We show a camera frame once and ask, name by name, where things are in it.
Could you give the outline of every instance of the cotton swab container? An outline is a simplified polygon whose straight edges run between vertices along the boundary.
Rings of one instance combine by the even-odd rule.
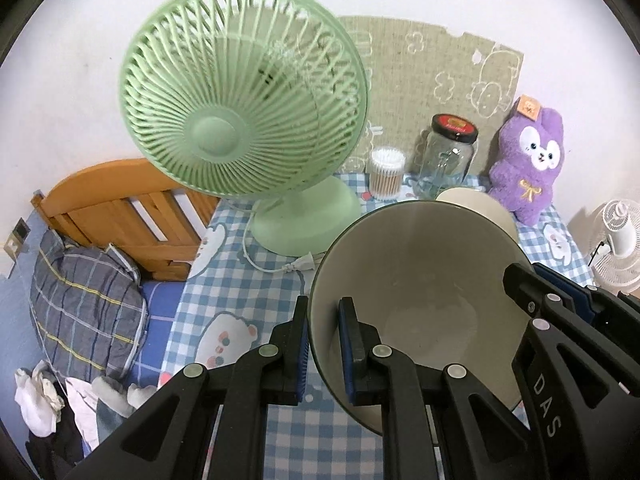
[[[397,148],[382,146],[369,153],[369,192],[378,200],[400,195],[406,157]]]

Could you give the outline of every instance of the tag on plush toy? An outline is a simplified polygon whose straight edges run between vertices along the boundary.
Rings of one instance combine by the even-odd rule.
[[[540,113],[540,108],[540,103],[533,97],[523,95],[520,97],[520,101],[518,102],[516,111],[523,114],[525,117],[528,117],[532,121],[535,121],[537,120],[538,114]]]

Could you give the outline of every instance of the green electric fan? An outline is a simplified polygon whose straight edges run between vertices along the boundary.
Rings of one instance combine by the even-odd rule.
[[[133,39],[120,81],[145,156],[197,191],[259,199],[252,234],[286,256],[326,251],[360,217],[332,173],[367,100],[356,46],[313,0],[171,0]]]

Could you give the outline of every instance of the yellow bow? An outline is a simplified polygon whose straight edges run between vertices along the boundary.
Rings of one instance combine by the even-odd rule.
[[[533,187],[529,182],[522,179],[520,182],[520,187],[524,189],[524,193],[520,196],[520,198],[526,198],[529,202],[533,202],[533,195],[539,195],[542,193],[541,187]]]

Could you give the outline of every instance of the purple plush toy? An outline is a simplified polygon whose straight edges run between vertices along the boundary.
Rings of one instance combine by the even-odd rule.
[[[489,195],[520,222],[534,226],[551,205],[552,186],[564,163],[562,117],[541,108],[532,121],[517,112],[517,106],[500,130],[500,157],[489,171]]]

